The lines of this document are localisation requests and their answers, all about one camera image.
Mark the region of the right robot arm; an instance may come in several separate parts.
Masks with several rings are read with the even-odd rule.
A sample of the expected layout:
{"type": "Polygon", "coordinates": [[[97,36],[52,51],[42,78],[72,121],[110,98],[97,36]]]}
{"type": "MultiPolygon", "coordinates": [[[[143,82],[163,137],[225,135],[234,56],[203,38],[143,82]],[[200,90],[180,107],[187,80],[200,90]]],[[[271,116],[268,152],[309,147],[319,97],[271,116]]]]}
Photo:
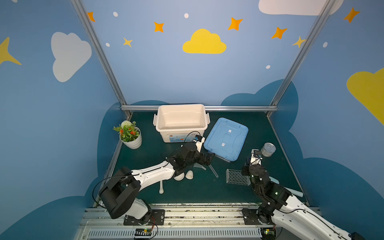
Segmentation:
{"type": "Polygon", "coordinates": [[[260,164],[243,166],[242,175],[250,179],[253,193],[262,204],[256,209],[243,209],[245,221],[280,226],[302,240],[363,240],[357,232],[348,233],[315,213],[295,195],[270,179],[260,164]]]}

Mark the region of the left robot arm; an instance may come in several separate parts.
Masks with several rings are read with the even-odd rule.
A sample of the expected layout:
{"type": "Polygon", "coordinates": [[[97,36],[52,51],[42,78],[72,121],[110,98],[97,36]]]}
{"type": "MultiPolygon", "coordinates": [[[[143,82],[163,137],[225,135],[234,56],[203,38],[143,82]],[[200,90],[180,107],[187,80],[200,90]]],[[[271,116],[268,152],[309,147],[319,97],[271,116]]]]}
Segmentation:
{"type": "Polygon", "coordinates": [[[129,211],[144,188],[160,181],[174,179],[195,163],[210,165],[215,154],[203,154],[200,147],[198,142],[188,142],[158,165],[140,170],[123,167],[114,176],[107,178],[106,184],[99,190],[99,196],[110,217],[117,219],[129,211]]]}

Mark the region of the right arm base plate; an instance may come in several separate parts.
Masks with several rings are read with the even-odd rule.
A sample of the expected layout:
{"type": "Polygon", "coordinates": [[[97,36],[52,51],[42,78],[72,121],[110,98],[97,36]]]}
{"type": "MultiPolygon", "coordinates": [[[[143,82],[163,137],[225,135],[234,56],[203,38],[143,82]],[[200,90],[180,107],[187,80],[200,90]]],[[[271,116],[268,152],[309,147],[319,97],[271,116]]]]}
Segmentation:
{"type": "Polygon", "coordinates": [[[264,207],[258,209],[242,209],[245,225],[274,225],[272,221],[273,213],[264,207]]]}

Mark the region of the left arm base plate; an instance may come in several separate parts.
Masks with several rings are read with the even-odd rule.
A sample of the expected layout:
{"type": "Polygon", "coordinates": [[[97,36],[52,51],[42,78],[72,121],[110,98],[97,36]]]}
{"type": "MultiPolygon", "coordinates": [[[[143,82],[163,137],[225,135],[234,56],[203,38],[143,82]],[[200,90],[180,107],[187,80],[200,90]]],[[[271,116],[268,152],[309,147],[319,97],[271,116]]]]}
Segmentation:
{"type": "Polygon", "coordinates": [[[142,218],[125,215],[124,226],[162,226],[165,220],[165,210],[149,210],[142,218]]]}

